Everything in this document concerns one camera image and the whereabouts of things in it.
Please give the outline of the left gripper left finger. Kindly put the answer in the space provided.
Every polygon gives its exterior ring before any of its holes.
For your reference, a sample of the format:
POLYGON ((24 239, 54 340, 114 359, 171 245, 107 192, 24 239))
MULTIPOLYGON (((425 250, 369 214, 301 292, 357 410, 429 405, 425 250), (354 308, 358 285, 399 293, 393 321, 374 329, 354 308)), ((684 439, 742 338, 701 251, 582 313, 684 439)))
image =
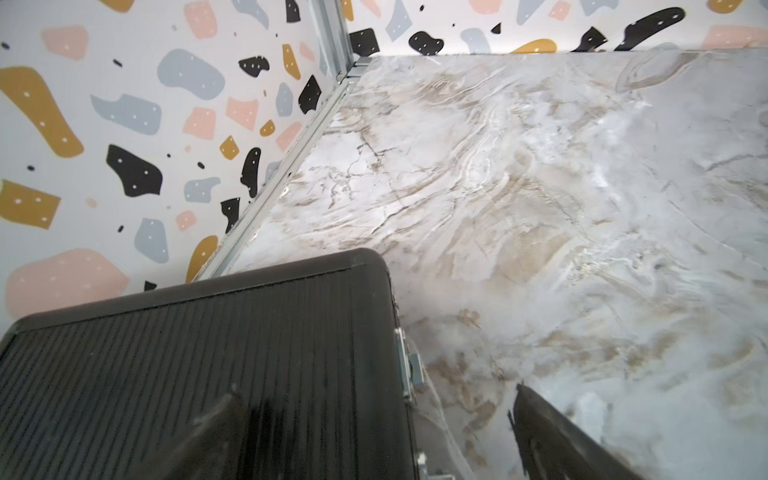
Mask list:
POLYGON ((230 391, 171 443, 134 468, 130 479, 236 479, 245 442, 247 408, 230 391))

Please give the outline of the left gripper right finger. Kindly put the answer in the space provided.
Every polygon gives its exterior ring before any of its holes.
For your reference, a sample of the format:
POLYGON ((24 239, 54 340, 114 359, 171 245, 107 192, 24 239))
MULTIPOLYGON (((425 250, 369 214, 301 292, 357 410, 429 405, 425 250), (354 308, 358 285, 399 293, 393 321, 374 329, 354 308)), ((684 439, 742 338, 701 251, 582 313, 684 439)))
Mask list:
POLYGON ((639 476, 532 388, 519 383, 508 412, 529 479, 637 479, 639 476))

